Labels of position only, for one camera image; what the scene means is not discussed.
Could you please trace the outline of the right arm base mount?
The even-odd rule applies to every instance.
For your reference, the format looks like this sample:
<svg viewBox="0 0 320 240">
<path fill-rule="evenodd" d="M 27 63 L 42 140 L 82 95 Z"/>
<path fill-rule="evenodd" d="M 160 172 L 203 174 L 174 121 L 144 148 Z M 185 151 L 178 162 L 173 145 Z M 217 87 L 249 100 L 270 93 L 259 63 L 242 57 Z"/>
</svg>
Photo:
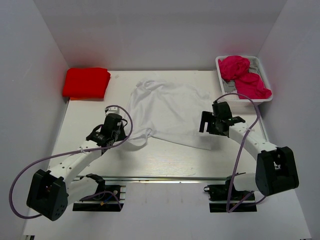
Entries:
<svg viewBox="0 0 320 240">
<path fill-rule="evenodd" d="M 208 194 L 209 211 L 211 213 L 226 213 L 227 200 L 231 176 L 226 178 L 226 181 L 221 184 L 209 184 L 203 188 L 203 191 Z M 249 191 L 237 191 L 232 187 L 229 209 L 231 210 L 240 200 L 242 200 Z M 252 193 L 243 203 L 241 203 L 233 213 L 249 213 L 257 212 L 255 195 Z"/>
</svg>

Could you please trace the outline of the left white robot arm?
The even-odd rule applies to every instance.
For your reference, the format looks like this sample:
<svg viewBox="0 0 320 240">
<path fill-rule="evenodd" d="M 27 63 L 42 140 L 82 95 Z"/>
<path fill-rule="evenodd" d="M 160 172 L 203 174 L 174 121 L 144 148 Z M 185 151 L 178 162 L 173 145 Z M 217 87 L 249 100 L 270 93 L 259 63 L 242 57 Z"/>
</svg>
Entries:
<svg viewBox="0 0 320 240">
<path fill-rule="evenodd" d="M 105 180 L 93 173 L 76 177 L 100 158 L 116 142 L 126 139 L 126 120 L 117 113 L 106 115 L 102 126 L 95 127 L 79 147 L 51 169 L 38 170 L 32 178 L 26 204 L 42 216 L 56 221 L 68 205 L 82 199 L 99 200 L 105 196 Z"/>
</svg>

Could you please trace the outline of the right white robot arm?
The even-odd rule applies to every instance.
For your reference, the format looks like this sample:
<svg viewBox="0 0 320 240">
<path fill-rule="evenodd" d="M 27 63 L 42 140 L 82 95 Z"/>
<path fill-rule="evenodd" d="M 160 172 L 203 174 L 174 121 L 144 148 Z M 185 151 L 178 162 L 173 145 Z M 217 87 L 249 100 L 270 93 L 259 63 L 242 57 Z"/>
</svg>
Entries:
<svg viewBox="0 0 320 240">
<path fill-rule="evenodd" d="M 256 161 L 254 173 L 233 174 L 226 181 L 226 195 L 236 200 L 245 192 L 271 196 L 296 189 L 300 182 L 291 148 L 279 147 L 255 133 L 240 116 L 233 116 L 227 102 L 214 102 L 203 111 L 199 131 L 228 137 Z"/>
</svg>

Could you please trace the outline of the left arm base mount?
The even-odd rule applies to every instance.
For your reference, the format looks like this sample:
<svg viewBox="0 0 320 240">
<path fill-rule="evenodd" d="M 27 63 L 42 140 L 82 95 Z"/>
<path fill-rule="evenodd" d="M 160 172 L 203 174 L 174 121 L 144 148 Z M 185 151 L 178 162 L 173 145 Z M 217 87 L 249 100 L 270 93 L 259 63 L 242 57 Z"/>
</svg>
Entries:
<svg viewBox="0 0 320 240">
<path fill-rule="evenodd" d="M 94 194 L 86 200 L 80 200 L 73 203 L 73 212 L 120 212 L 124 207 L 126 198 L 126 186 L 118 184 L 113 180 L 105 180 L 96 174 L 87 174 L 81 176 L 83 178 L 92 179 L 97 184 Z"/>
</svg>

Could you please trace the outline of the white t shirt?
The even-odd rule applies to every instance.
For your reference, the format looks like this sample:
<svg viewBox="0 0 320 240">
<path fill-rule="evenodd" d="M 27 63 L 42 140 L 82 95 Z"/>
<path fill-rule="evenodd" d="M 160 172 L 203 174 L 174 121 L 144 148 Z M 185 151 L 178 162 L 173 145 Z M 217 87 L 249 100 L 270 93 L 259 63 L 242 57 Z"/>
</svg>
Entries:
<svg viewBox="0 0 320 240">
<path fill-rule="evenodd" d="M 132 118 L 128 142 L 136 147 L 155 138 L 197 149 L 212 150 L 213 135 L 200 133 L 203 111 L 212 109 L 211 95 L 187 83 L 144 79 L 136 84 L 126 110 Z"/>
</svg>

